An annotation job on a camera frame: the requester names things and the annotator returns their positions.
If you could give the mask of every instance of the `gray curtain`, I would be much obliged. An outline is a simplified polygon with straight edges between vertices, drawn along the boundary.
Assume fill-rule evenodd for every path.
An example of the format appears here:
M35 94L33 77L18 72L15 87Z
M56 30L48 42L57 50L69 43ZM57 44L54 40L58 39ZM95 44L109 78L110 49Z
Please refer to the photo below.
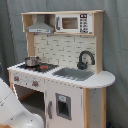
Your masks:
M103 65L104 70L116 76L115 84L107 88L107 121L112 122L115 128L128 128L128 0L7 0L7 5L16 63L23 62L27 56L20 13L105 10Z
M7 67L15 64L11 25L6 0L0 0L0 63L2 79L9 85Z

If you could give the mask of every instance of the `countertop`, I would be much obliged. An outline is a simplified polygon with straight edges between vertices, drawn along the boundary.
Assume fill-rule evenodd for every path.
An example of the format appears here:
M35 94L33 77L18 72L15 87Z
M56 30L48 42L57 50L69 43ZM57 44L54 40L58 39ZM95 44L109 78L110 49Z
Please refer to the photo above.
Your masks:
M55 71L60 70L61 68L64 68L63 66L59 66L53 70L48 71L47 73L39 73L39 72L33 72L30 70L17 68L17 66L20 66L22 64L24 63L9 67L8 70L29 73L31 75L43 77L44 79L65 82L66 84L70 84L70 85L73 85L76 87L82 87L82 88L103 88L103 87L110 86L115 82L115 76L108 71L101 71L99 74L94 74L84 81L76 81L76 80L61 78L61 77L52 75L52 73L54 73Z

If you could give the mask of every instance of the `sink basin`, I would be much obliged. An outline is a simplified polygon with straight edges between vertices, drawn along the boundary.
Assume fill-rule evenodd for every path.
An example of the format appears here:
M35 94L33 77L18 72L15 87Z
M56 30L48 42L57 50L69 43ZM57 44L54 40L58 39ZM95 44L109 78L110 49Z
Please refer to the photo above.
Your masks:
M79 70L74 68L62 68L53 73L54 76L72 79L76 81L84 81L94 73L91 71Z

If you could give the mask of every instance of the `control knob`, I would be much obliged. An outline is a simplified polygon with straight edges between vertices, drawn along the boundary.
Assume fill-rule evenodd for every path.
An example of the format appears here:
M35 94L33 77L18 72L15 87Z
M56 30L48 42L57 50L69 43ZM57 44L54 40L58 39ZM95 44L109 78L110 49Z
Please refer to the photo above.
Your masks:
M39 85L38 85L38 82L37 82L37 81L33 81L32 86L38 87L38 86L39 86Z
M19 81L19 77L18 76L15 76L14 77L14 81Z

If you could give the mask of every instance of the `range hood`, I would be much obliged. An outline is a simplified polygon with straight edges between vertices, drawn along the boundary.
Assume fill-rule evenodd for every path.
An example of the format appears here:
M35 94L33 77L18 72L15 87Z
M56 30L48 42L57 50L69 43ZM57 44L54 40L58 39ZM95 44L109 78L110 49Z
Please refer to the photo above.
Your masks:
M37 22L28 28L26 32L54 33L54 29L44 23L45 15L37 15Z

